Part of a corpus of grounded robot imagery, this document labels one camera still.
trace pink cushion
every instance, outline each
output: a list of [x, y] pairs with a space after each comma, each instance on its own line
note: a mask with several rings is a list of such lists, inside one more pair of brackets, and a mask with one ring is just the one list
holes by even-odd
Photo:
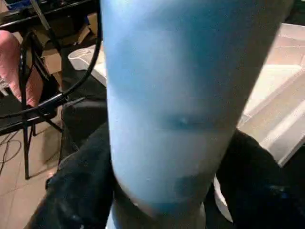
[[[18, 65], [20, 44], [13, 34], [0, 31], [0, 77], [5, 80], [13, 94], [21, 101], [19, 89]], [[27, 105], [37, 106], [41, 97], [43, 81], [33, 66], [26, 85]]]

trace tiled floor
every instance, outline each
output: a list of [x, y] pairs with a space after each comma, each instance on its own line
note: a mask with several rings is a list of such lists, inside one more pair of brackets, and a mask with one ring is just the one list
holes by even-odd
[[[60, 109], [53, 119], [60, 124]], [[30, 146], [30, 180], [24, 178], [23, 147], [17, 156], [4, 165], [0, 175], [0, 229], [22, 229], [34, 213], [45, 194], [45, 180], [57, 169], [61, 134], [47, 123], [37, 125], [36, 137]], [[22, 142], [22, 131], [19, 131], [10, 143], [6, 158], [12, 157]], [[2, 160], [5, 145], [0, 146]]]

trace black wire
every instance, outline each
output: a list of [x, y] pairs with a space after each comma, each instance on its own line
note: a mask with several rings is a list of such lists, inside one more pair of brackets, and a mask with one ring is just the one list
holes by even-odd
[[78, 89], [87, 79], [88, 77], [91, 75], [92, 70], [94, 69], [94, 66], [96, 64], [97, 58], [99, 57], [99, 52], [100, 52], [100, 47], [101, 47], [101, 43], [102, 43], [102, 17], [101, 17], [101, 8], [99, 6], [99, 1], [96, 1], [98, 4], [97, 7], [97, 25], [98, 25], [98, 29], [97, 29], [97, 41], [95, 44], [95, 49], [94, 49], [94, 53], [91, 59], [91, 62], [88, 66], [87, 71], [85, 72], [85, 74], [82, 76], [82, 78], [76, 82], [71, 88], [69, 88], [67, 91], [62, 92], [61, 94], [58, 94], [50, 99], [48, 99], [47, 101], [39, 104], [36, 107], [32, 107], [32, 108], [28, 108], [26, 110], [17, 112], [17, 113], [12, 113], [12, 114], [6, 114], [3, 116], [0, 116], [0, 119], [5, 119], [5, 118], [12, 118], [12, 117], [17, 117], [17, 116], [21, 116], [24, 114], [28, 114], [28, 113], [32, 113], [32, 112], [36, 112], [38, 110], [41, 110], [47, 106], [52, 106], [54, 104], [56, 104], [56, 107], [58, 107], [59, 105], [64, 104], [66, 101], [66, 98], [68, 95], [70, 95], [71, 93], [73, 93], [76, 89]]
[[[0, 146], [2, 146], [3, 144], [6, 144], [6, 147], [5, 147], [5, 150], [4, 150], [4, 153], [3, 153], [3, 157], [2, 157], [2, 161], [0, 162], [1, 164], [1, 167], [0, 167], [0, 176], [2, 174], [2, 171], [3, 171], [3, 168], [4, 168], [4, 165], [6, 162], [12, 160], [19, 152], [20, 152], [20, 149], [21, 149], [21, 142], [18, 141], [18, 140], [12, 140], [12, 138], [18, 133], [19, 131], [16, 131], [12, 136], [11, 136], [11, 133], [9, 133], [3, 140], [2, 142], [0, 143]], [[10, 147], [10, 143], [11, 142], [19, 142], [19, 148], [17, 150], [17, 152], [9, 159], [6, 159], [6, 155], [9, 151], [9, 147]]]

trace blue cylinder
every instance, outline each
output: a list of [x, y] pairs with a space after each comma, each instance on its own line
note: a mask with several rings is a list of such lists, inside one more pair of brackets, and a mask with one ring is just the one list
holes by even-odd
[[102, 0], [110, 228], [202, 228], [201, 203], [290, 3]]

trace chair leg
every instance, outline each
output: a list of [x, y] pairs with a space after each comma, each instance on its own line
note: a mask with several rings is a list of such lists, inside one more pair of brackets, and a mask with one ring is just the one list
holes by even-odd
[[33, 130], [33, 136], [36, 137], [37, 133], [36, 133], [36, 125], [35, 124], [32, 125], [32, 130]]
[[24, 169], [25, 169], [25, 179], [30, 178], [29, 175], [29, 142], [28, 142], [28, 128], [23, 127], [23, 149], [24, 149]]
[[49, 118], [46, 118], [46, 117], [44, 116], [44, 114], [43, 114], [40, 110], [38, 110], [38, 111], [36, 112], [36, 114], [38, 114], [39, 117], [41, 117], [41, 118], [42, 118], [45, 122], [47, 122], [49, 125], [53, 126], [56, 130], [58, 130], [60, 133], [62, 133], [62, 129], [61, 129], [58, 125], [56, 125], [54, 122], [52, 122]]

